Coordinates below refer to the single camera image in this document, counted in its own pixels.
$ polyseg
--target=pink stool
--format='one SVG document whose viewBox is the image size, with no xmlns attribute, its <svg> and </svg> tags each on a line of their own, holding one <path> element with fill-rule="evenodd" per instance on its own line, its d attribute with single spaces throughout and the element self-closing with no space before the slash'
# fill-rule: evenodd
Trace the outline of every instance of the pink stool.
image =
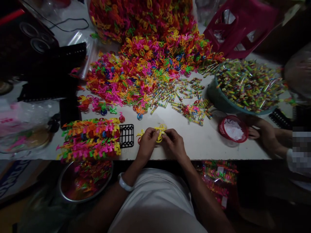
<svg viewBox="0 0 311 233">
<path fill-rule="evenodd" d="M 235 17 L 231 24 L 216 22 L 225 10 L 230 10 Z M 211 41 L 213 50 L 223 52 L 225 58 L 246 58 L 273 29 L 277 14 L 277 9 L 257 0 L 227 0 L 214 15 L 203 34 Z M 255 30 L 261 34 L 251 42 L 247 35 Z M 217 40 L 215 31 L 220 31 L 223 43 Z M 240 43 L 245 50 L 236 51 L 235 47 Z"/>
</svg>

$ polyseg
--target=table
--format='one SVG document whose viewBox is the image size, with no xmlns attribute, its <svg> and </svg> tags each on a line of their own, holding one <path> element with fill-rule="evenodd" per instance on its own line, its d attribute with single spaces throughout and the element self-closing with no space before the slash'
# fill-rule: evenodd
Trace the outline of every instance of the table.
<svg viewBox="0 0 311 233">
<path fill-rule="evenodd" d="M 79 17 L 84 17 L 89 21 L 88 14 L 86 10 L 79 11 L 79 14 L 76 11 L 68 12 L 68 14 L 64 14 L 64 19 L 72 17 L 76 18 L 75 15 L 79 15 Z M 62 27 L 64 29 L 72 29 L 75 26 Z M 199 27 L 200 32 L 202 33 L 204 28 Z M 68 44 L 70 38 L 75 34 L 73 33 L 65 33 L 57 28 L 53 28 L 52 31 L 55 33 L 55 37 L 58 39 L 60 46 L 64 46 Z M 106 45 L 107 51 L 111 51 L 111 46 Z M 260 63 L 268 63 L 270 67 L 277 67 L 279 64 L 270 62 L 263 57 L 260 57 L 256 54 L 250 54 L 247 59 L 257 59 L 257 62 Z M 205 86 L 203 90 L 203 96 L 206 96 L 206 88 L 207 85 L 212 80 L 213 76 L 208 76 L 205 79 L 202 75 L 198 73 L 191 73 L 189 79 L 193 77 L 201 78 L 203 81 L 201 85 Z M 12 92 L 8 93 L 4 96 L 4 98 L 9 101 L 16 100 L 19 96 L 22 85 L 24 83 L 19 83 L 15 85 Z M 91 94 L 88 90 L 86 91 L 78 91 L 77 96 L 79 95 L 88 95 Z M 290 95 L 288 93 L 282 94 L 281 98 L 288 98 Z M 183 102 L 185 104 L 191 104 L 196 99 L 185 99 Z M 59 111 L 58 102 L 54 101 L 53 104 L 54 112 L 57 113 Z M 281 103 L 281 109 L 286 113 L 287 116 L 292 115 L 291 107 L 286 105 L 285 103 Z M 162 107 L 158 107 L 153 115 L 150 115 L 150 110 L 148 113 L 143 115 L 142 120 L 137 119 L 137 114 L 133 111 L 132 107 L 125 106 L 119 107 L 117 106 L 117 112 L 122 111 L 125 122 L 124 124 L 133 124 L 134 125 L 134 136 L 141 132 L 142 129 L 146 129 L 148 127 L 157 127 L 160 124 L 166 124 L 167 128 L 174 128 L 184 139 L 184 144 L 186 148 L 186 152 L 191 160 L 267 160 L 271 159 L 270 156 L 261 148 L 258 143 L 254 140 L 247 140 L 244 143 L 235 143 L 229 141 L 222 137 L 218 132 L 218 121 L 215 118 L 209 120 L 207 117 L 204 119 L 204 125 L 199 126 L 195 123 L 188 123 L 187 119 L 183 117 L 180 113 L 176 112 L 171 108 L 171 105 L 168 104 L 166 109 Z M 100 114 L 96 114 L 90 110 L 89 113 L 82 113 L 82 120 L 92 119 L 92 118 L 101 118 Z M 119 113 L 117 115 L 108 113 L 105 118 L 111 117 L 119 117 Z M 275 127 L 276 125 L 267 117 L 266 118 L 270 123 L 272 123 Z M 32 150 L 30 154 L 25 152 L 20 152 L 15 155 L 16 159 L 43 159 L 43 160 L 55 160 L 58 152 L 56 152 L 57 145 L 62 145 L 64 142 L 64 138 L 61 137 L 62 130 L 58 130 L 57 133 L 53 136 L 51 142 L 46 145 L 44 148 L 36 148 Z M 116 160 L 133 160 L 136 158 L 139 145 L 137 143 L 139 137 L 135 138 L 134 146 L 132 148 L 125 148 L 121 150 L 121 156 L 113 158 Z M 1 159 L 11 159 L 11 154 L 0 154 Z M 153 151 L 151 156 L 152 160 L 166 160 L 172 159 L 171 153 L 166 147 L 165 143 L 158 144 Z"/>
</svg>

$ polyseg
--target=speaker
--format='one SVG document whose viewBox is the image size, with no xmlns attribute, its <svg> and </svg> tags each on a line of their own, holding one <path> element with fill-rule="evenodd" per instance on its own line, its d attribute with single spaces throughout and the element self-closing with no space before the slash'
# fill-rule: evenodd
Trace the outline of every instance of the speaker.
<svg viewBox="0 0 311 233">
<path fill-rule="evenodd" d="M 19 76 L 33 71 L 46 50 L 59 47 L 53 33 L 21 4 L 0 14 L 1 75 Z"/>
</svg>

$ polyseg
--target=person's left hand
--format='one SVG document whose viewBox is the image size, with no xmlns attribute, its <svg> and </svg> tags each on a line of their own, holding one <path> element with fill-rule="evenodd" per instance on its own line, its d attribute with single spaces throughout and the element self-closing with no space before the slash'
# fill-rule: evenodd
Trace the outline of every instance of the person's left hand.
<svg viewBox="0 0 311 233">
<path fill-rule="evenodd" d="M 136 160 L 141 162 L 144 166 L 149 161 L 152 155 L 159 134 L 160 131 L 156 131 L 154 128 L 148 128 L 140 139 L 140 146 L 136 156 Z"/>
</svg>

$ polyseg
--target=red basket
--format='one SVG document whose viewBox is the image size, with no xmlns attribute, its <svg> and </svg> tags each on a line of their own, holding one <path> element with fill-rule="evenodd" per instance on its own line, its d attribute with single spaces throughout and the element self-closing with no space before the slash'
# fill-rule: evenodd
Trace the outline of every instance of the red basket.
<svg viewBox="0 0 311 233">
<path fill-rule="evenodd" d="M 230 119 L 230 120 L 233 120 L 235 122 L 237 122 L 239 124 L 239 126 L 241 127 L 241 130 L 242 132 L 244 133 L 242 138 L 239 139 L 239 140 L 235 140 L 231 137 L 229 137 L 229 135 L 227 134 L 227 132 L 225 131 L 225 120 L 226 119 Z M 248 138 L 248 127 L 246 126 L 246 124 L 241 121 L 239 118 L 237 118 L 236 116 L 234 115 L 229 115 L 229 116 L 226 116 L 218 125 L 218 128 L 219 128 L 219 132 L 222 136 L 224 136 L 226 139 L 229 139 L 231 141 L 234 141 L 234 142 L 237 142 L 237 143 L 242 143 L 242 142 L 245 142 Z"/>
</svg>

